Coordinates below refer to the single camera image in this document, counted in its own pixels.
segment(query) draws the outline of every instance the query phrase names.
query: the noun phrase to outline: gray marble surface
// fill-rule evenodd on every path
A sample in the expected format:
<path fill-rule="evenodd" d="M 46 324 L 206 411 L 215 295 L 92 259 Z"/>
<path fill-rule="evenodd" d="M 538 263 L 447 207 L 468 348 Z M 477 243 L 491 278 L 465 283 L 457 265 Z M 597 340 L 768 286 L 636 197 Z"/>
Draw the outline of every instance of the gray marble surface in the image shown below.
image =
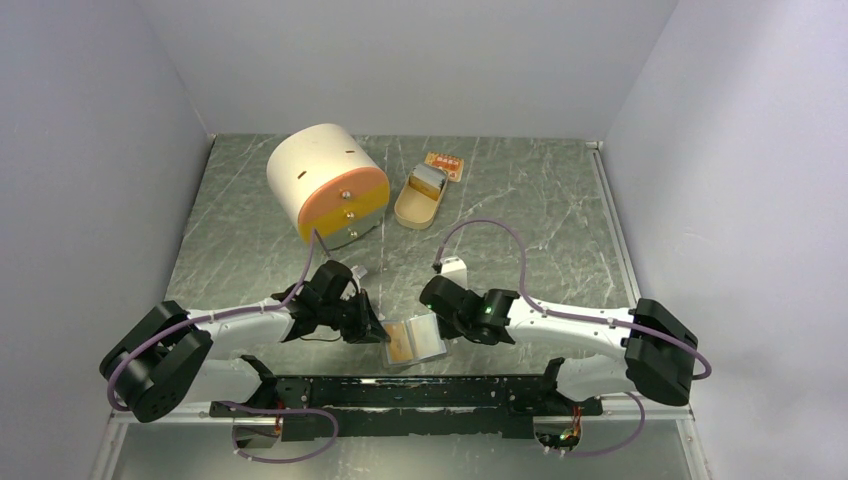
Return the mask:
<path fill-rule="evenodd" d="M 219 309 L 258 301 L 292 284 L 306 259 L 298 237 L 265 178 L 278 135 L 221 135 L 215 141 L 191 213 L 167 297 L 186 308 Z M 389 176 L 391 200 L 383 223 L 333 252 L 364 265 L 375 307 L 389 319 L 427 313 L 418 303 L 445 233 L 471 218 L 502 220 L 528 245 L 527 288 L 551 302 L 627 306 L 624 281 L 601 191 L 583 142 L 527 138 L 358 136 Z M 394 200 L 412 167 L 428 151 L 465 159 L 460 183 L 448 187 L 433 225 L 422 231 L 394 219 Z M 446 251 L 468 265 L 470 287 L 516 288 L 519 253 L 497 227 L 471 225 Z M 333 338 L 322 330 L 317 336 Z M 557 356 L 582 356 L 554 345 L 451 342 L 443 359 L 387 369 L 378 345 L 293 341 L 249 350 L 279 374 L 454 374 L 541 372 Z"/>

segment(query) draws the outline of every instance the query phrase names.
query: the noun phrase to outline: white wall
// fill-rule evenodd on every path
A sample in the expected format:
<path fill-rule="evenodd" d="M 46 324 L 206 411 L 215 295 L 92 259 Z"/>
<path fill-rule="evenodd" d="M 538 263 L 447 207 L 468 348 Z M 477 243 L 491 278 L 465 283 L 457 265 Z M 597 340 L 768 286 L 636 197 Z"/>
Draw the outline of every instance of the white wall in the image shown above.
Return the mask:
<path fill-rule="evenodd" d="M 848 6 L 684 0 L 606 137 L 643 295 L 700 336 L 716 479 L 848 474 Z"/>
<path fill-rule="evenodd" d="M 0 6 L 0 478 L 87 478 L 208 149 L 131 0 Z"/>
<path fill-rule="evenodd" d="M 677 0 L 138 0 L 212 132 L 599 139 Z"/>

